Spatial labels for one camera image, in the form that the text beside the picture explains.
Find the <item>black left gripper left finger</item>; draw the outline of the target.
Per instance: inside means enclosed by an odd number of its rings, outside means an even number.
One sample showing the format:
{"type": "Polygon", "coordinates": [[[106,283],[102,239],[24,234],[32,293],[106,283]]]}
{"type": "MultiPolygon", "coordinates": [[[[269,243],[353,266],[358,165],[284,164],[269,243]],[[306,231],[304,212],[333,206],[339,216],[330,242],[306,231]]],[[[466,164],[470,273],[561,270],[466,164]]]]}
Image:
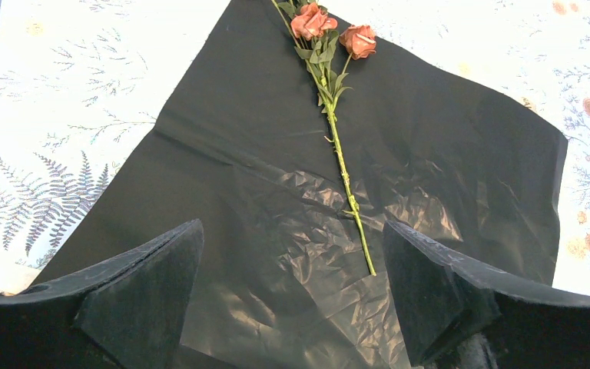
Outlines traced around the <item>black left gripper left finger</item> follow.
{"type": "Polygon", "coordinates": [[[189,221],[80,271],[0,294],[0,368],[169,368],[204,231],[189,221]]]}

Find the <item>black wrapping paper sheet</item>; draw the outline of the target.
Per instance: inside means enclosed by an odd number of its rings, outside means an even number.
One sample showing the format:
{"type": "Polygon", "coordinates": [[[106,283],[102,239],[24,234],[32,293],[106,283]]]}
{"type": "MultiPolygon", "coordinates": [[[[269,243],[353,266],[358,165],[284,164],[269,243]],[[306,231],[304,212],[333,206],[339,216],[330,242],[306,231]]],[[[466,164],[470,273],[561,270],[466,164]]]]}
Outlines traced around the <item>black wrapping paper sheet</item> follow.
{"type": "Polygon", "coordinates": [[[239,368],[407,368],[382,253],[402,221],[551,284],[567,141],[517,101],[385,40],[336,108],[370,276],[310,74],[269,1],[232,1],[39,281],[195,218],[184,346],[239,368]]]}

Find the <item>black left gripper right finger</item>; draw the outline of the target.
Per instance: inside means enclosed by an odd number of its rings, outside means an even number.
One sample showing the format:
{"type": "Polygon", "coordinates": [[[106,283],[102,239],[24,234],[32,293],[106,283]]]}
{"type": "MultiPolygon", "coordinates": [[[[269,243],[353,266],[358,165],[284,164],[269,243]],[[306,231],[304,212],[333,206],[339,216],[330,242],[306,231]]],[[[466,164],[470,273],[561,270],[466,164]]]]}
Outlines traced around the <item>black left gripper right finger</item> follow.
{"type": "Polygon", "coordinates": [[[383,256],[409,362],[423,368],[590,368],[590,296],[454,251],[399,222],[383,256]]]}

